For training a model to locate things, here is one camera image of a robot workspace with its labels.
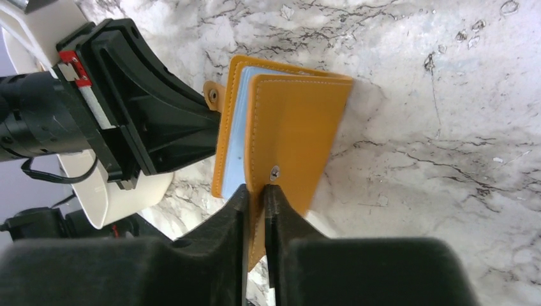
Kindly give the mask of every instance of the stitching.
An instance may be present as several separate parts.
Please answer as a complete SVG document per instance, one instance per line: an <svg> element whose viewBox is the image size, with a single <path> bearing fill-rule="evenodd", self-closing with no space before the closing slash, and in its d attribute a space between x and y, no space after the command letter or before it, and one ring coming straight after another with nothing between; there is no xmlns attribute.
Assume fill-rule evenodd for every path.
<svg viewBox="0 0 541 306"><path fill-rule="evenodd" d="M234 93L234 90L235 90L235 81L237 79L237 71L239 70L239 65L241 63L247 63L248 61L239 61L236 65L235 65L235 68L233 69L233 80L232 80L232 85L231 85L231 91L230 91L230 94L229 94L229 103L227 105L227 114L225 116L225 137L226 137L226 140L227 141L224 141L224 143L221 144L221 146L218 148L218 151L220 151L220 155L219 155L219 158L218 160L216 161L218 163L218 174L217 174L217 178L216 178L216 183L214 184L214 188L215 190L218 192L218 194L221 194L221 188L220 186L218 185L218 182L221 181L221 175L222 173L224 172L225 169L223 169L223 162L224 162L224 155L225 155L225 144L227 143L227 145L229 146L229 117L230 117L230 114L231 114L231 111L232 111L232 103L233 103L233 93ZM282 69L282 68L275 68L275 67L271 67L271 66L267 66L267 65L264 65L264 64L258 64L258 63L255 63L253 65L251 65L251 67L259 67L259 68L267 68L267 69L272 69L274 71L282 71L282 72L288 72L288 73L300 73L300 72L303 72L301 69L298 69L297 71L294 71L294 70L289 70L289 69ZM314 74L311 74L311 73L304 73L303 75L314 75Z"/></svg>
<svg viewBox="0 0 541 306"><path fill-rule="evenodd" d="M324 84L324 85L351 85L351 83L338 83L338 82L323 82L323 81L305 81L305 80L262 80L260 81L259 83L257 83L257 90L256 90L256 98L255 98L255 108L254 108L254 126L253 126L253 131L252 131L252 135L251 135L251 140L252 140L252 146L251 146L251 153L252 153L252 156L251 156L251 159L250 159L250 168L251 168L251 171L252 171L252 185L255 186L255 159L254 159L254 156L255 156L255 145L256 145L256 132L257 132L257 124L258 124L258 117L257 117L257 109L259 107L259 92L261 90L261 85L263 83L267 83L267 82L283 82L283 83L311 83L311 84ZM255 244L256 244L256 238L257 238L257 234L258 234L258 226L257 224L259 223L260 219L261 219L261 214L259 216L256 216L257 219L255 221L255 227L254 227L254 239L253 239L253 243L252 243L252 250L250 252L250 257L248 259L248 261L251 263L252 262L252 259L253 259L253 256L254 256L254 253L255 253Z"/></svg>

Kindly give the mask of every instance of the red plastic part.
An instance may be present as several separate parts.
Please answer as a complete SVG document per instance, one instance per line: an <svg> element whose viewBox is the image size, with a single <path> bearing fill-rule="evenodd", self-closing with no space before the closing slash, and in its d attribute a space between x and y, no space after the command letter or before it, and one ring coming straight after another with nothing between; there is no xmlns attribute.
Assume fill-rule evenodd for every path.
<svg viewBox="0 0 541 306"><path fill-rule="evenodd" d="M60 55L60 59L62 59L63 63L71 64L75 68L75 71L79 76L79 79L75 80L75 84L77 84L77 87L92 86L90 77L88 76L88 73L86 73L86 70L81 64L81 61L79 61L79 58L77 57L75 51L60 51L58 52L58 54Z"/></svg>

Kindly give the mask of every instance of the marble countertop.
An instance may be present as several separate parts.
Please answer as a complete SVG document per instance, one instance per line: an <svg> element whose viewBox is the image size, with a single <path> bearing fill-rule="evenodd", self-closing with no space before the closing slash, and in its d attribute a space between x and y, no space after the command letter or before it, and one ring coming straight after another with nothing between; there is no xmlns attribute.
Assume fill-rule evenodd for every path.
<svg viewBox="0 0 541 306"><path fill-rule="evenodd" d="M541 305L541 3L535 0L81 0L132 18L195 89L234 54L356 79L312 209L339 237L430 236L483 305ZM143 212L170 237L223 201L214 158ZM274 305L263 262L248 297Z"/></svg>

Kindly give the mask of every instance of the wallet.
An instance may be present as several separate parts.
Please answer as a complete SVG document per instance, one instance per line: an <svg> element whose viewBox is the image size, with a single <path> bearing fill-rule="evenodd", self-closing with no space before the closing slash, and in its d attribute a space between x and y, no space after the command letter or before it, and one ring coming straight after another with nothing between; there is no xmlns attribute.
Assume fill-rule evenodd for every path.
<svg viewBox="0 0 541 306"><path fill-rule="evenodd" d="M227 86L204 85L211 110L221 112L212 195L250 192L248 268L265 255L263 207L267 184L280 185L291 206L310 206L341 121L353 79L236 55Z"/></svg>

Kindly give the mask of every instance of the light blue card sleeve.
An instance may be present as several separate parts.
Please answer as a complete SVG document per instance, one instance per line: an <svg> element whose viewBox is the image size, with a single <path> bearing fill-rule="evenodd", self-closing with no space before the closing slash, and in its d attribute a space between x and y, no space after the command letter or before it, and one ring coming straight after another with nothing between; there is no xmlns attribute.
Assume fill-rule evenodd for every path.
<svg viewBox="0 0 541 306"><path fill-rule="evenodd" d="M225 200L231 198L239 185L246 183L244 178L244 135L246 132L246 113L248 112L248 85L252 77L261 74L287 75L289 73L251 66L242 70L221 185L221 195Z"/></svg>

